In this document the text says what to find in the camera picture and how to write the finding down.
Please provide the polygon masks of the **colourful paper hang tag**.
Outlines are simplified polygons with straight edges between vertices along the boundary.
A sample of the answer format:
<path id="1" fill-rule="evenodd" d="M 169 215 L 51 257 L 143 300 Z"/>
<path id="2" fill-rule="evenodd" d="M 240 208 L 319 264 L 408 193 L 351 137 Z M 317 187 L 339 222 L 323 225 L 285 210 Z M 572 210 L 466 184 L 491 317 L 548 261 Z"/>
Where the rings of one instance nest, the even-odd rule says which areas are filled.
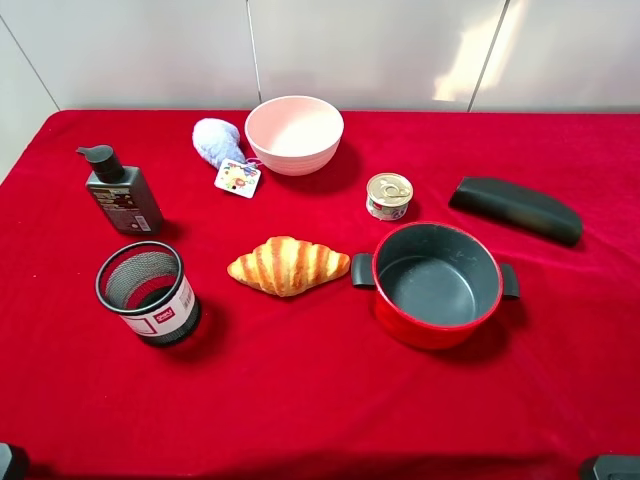
<path id="1" fill-rule="evenodd" d="M 261 171 L 252 163 L 225 159 L 221 162 L 214 186 L 226 192 L 251 199 L 257 190 Z"/>

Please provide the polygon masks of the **fluffy lavender plush toy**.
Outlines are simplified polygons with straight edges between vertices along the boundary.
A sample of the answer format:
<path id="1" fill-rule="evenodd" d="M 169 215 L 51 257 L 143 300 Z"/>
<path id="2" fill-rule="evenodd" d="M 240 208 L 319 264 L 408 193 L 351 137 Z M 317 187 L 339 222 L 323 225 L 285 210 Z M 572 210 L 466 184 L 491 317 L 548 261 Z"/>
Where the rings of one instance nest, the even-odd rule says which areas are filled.
<path id="1" fill-rule="evenodd" d="M 215 169 L 219 169 L 224 160 L 246 163 L 240 149 L 240 132 L 227 121 L 215 118 L 199 120 L 193 128 L 192 143 L 197 153 Z"/>

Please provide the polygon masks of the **striped croissant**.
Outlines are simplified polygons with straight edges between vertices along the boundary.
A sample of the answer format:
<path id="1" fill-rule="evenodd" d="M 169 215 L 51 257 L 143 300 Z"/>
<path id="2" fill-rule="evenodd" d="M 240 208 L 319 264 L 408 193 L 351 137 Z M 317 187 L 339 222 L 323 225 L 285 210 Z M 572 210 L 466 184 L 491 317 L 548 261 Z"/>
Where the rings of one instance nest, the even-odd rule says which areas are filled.
<path id="1" fill-rule="evenodd" d="M 326 245 L 275 236 L 239 256 L 227 273 L 236 281 L 278 297 L 292 297 L 344 276 L 347 254 Z"/>

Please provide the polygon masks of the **small cat food can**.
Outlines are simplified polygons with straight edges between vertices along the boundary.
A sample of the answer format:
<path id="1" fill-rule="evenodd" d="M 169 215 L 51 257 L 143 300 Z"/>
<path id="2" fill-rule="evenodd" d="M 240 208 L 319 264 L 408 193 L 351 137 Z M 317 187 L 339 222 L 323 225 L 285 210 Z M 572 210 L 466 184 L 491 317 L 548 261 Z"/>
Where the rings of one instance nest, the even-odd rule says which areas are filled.
<path id="1" fill-rule="evenodd" d="M 413 186 L 400 174 L 379 173 L 369 179 L 366 192 L 369 214 L 379 220 L 395 221 L 406 214 L 413 197 Z"/>

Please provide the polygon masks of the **pink ribbed bowl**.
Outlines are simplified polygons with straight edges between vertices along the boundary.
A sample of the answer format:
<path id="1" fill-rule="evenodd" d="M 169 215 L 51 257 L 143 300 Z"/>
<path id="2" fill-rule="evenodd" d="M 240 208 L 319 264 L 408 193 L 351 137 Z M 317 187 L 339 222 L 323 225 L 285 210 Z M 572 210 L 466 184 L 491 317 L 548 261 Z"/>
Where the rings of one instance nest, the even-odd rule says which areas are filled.
<path id="1" fill-rule="evenodd" d="M 344 132 L 344 119 L 330 103 L 290 95 L 268 100 L 248 115 L 244 132 L 255 156 L 268 169 L 286 176 L 314 173 L 333 158 Z"/>

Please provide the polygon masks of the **black mesh pen holder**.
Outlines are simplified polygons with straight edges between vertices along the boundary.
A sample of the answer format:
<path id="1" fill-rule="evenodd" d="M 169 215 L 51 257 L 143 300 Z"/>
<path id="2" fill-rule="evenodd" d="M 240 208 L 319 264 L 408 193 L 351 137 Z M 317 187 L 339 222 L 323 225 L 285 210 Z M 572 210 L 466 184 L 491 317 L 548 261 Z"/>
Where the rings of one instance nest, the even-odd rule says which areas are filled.
<path id="1" fill-rule="evenodd" d="M 185 340 L 201 318 L 181 256 L 162 242 L 141 241 L 116 251 L 100 268 L 95 291 L 107 310 L 154 347 Z"/>

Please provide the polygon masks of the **dark pump dispenser bottle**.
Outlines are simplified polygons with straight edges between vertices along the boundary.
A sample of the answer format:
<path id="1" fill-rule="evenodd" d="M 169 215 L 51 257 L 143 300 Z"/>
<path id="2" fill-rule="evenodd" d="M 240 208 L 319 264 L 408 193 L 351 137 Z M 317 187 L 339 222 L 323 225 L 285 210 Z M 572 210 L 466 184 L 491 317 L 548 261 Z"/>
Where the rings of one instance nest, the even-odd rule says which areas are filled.
<path id="1" fill-rule="evenodd" d="M 109 145 L 78 147 L 92 169 L 85 186 L 111 225 L 127 235 L 157 234 L 164 217 L 140 168 L 123 166 Z"/>

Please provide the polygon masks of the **black glasses case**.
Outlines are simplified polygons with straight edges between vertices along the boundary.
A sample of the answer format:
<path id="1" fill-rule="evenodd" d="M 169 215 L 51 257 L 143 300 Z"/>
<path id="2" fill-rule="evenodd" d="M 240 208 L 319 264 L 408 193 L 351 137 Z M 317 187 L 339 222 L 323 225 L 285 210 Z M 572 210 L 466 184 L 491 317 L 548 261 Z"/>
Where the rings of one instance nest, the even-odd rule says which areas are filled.
<path id="1" fill-rule="evenodd" d="M 464 177 L 449 206 L 509 224 L 573 247 L 583 234 L 581 217 L 556 198 L 490 177 Z"/>

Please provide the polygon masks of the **black object bottom right corner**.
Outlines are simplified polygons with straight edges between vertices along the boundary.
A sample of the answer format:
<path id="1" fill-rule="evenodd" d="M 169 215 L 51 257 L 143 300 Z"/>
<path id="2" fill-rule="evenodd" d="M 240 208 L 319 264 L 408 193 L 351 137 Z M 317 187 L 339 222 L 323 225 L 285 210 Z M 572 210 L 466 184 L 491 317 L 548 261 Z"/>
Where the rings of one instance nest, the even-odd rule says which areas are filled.
<path id="1" fill-rule="evenodd" d="M 581 480 L 640 480 L 639 455 L 599 455 L 580 466 Z"/>

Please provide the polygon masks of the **black object corner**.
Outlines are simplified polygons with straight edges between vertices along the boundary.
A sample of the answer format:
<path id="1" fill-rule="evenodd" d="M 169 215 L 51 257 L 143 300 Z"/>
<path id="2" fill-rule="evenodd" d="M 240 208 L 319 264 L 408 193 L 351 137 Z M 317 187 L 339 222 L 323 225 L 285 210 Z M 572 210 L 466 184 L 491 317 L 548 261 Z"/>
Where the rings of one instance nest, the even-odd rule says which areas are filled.
<path id="1" fill-rule="evenodd" d="M 639 455 L 599 455 L 580 466 L 581 480 L 640 480 Z"/>
<path id="2" fill-rule="evenodd" d="M 29 457 L 23 448 L 0 444 L 0 480 L 24 480 L 28 469 Z"/>

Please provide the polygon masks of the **black object bottom left corner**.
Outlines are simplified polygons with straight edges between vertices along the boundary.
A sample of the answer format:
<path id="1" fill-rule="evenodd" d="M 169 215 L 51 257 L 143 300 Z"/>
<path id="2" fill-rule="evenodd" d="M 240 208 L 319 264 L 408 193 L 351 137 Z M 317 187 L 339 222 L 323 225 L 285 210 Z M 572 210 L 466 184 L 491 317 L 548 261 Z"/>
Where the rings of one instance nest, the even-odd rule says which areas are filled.
<path id="1" fill-rule="evenodd" d="M 29 457 L 23 448 L 0 444 L 0 480 L 24 480 L 28 469 Z"/>

